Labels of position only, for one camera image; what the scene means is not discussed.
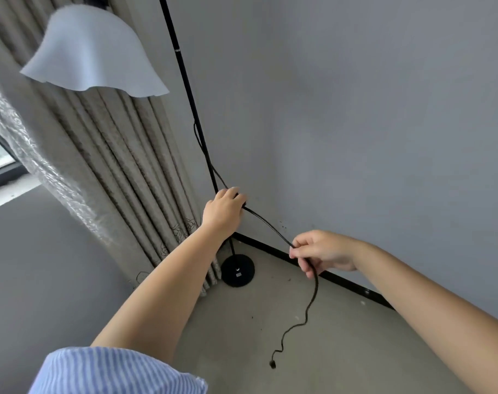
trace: white lamp shade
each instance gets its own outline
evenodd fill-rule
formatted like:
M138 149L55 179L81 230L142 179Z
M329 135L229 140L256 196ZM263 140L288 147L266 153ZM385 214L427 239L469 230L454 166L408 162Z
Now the white lamp shade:
M134 30L113 13L90 5L54 12L21 73L75 91L102 86L132 97L168 93Z

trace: wall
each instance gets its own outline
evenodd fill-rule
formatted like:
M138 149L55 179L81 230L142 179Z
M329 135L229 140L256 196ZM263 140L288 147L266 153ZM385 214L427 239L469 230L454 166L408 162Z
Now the wall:
M158 0L127 1L204 202ZM288 237L371 241L498 317L498 0L168 3L212 160L250 207ZM284 250L251 216L240 231Z
M0 206L0 393L27 392L49 352L90 345L131 291L43 187Z

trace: person's left arm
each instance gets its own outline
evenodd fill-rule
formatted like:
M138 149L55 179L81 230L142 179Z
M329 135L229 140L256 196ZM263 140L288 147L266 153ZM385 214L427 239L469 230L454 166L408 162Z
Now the person's left arm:
M170 363L216 252L238 228L247 200L238 188L221 190L203 222L140 284L92 343L142 352Z

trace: black metal pole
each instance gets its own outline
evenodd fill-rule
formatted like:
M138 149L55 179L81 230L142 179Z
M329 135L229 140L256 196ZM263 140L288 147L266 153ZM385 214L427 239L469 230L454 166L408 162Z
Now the black metal pole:
M178 66L180 67L183 85L185 85L185 91L187 92L188 103L191 105L192 116L194 118L194 123L196 123L198 137L200 138L200 143L202 144L203 153L205 155L205 161L207 162L207 168L209 169L209 174L211 175L214 193L217 193L218 183L216 182L216 176L214 176L213 164L211 163L211 157L209 156L207 144L205 143L205 137L203 136L202 124L200 123L200 117L198 116L198 110L196 109L196 103L194 102L194 96L192 95L191 84L188 81L187 70L185 69L185 64L183 63L180 44L178 43L178 38L176 37L176 31L174 30L174 24L172 23L171 13L168 11L167 0L160 0L160 4L163 16L165 17L165 22L167 23L168 33L171 36L172 46L174 47L174 52L176 53ZM232 254L235 254L234 244L232 243L231 237L229 238L229 244L231 246Z

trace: floor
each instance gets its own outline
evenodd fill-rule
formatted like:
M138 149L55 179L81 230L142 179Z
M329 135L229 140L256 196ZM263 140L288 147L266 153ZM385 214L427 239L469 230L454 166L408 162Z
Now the floor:
M203 377L210 393L470 392L395 311L324 279L309 323L286 336L272 370L272 351L303 319L314 282L283 260L235 246L254 261L253 281L219 283L200 298L174 362Z

